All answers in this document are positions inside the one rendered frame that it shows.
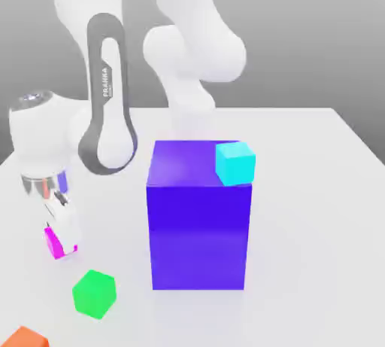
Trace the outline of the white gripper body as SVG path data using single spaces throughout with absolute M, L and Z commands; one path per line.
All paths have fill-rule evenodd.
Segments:
M 49 212 L 47 223 L 59 240 L 64 255 L 74 252 L 80 245 L 81 231 L 77 212 L 74 206 L 59 200 L 46 200 L 45 207 Z

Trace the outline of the small green cube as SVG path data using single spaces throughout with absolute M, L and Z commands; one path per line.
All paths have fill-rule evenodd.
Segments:
M 101 320 L 117 299 L 115 278 L 90 269 L 72 288 L 75 309 Z

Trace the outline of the large blue box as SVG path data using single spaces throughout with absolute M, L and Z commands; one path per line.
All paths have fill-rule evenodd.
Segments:
M 157 140 L 147 178 L 155 290 L 244 288 L 252 184 L 225 186 L 215 172 L 217 144 Z

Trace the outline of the small orange cube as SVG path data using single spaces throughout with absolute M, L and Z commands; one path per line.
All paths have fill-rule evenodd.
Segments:
M 41 334 L 24 326 L 14 331 L 0 347 L 50 347 L 49 341 Z

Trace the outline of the small magenta cube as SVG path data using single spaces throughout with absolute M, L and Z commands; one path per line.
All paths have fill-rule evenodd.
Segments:
M 70 253 L 66 254 L 64 252 L 62 244 L 60 243 L 56 234 L 52 231 L 51 227 L 44 228 L 44 236 L 46 239 L 47 247 L 49 248 L 50 253 L 52 254 L 55 260 L 61 259 L 64 256 L 67 256 L 68 254 L 70 254 Z

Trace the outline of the small cyan cube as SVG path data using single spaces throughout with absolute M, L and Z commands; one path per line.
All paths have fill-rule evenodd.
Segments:
M 223 185 L 252 184 L 256 155 L 246 142 L 225 142 L 215 147 L 215 172 Z

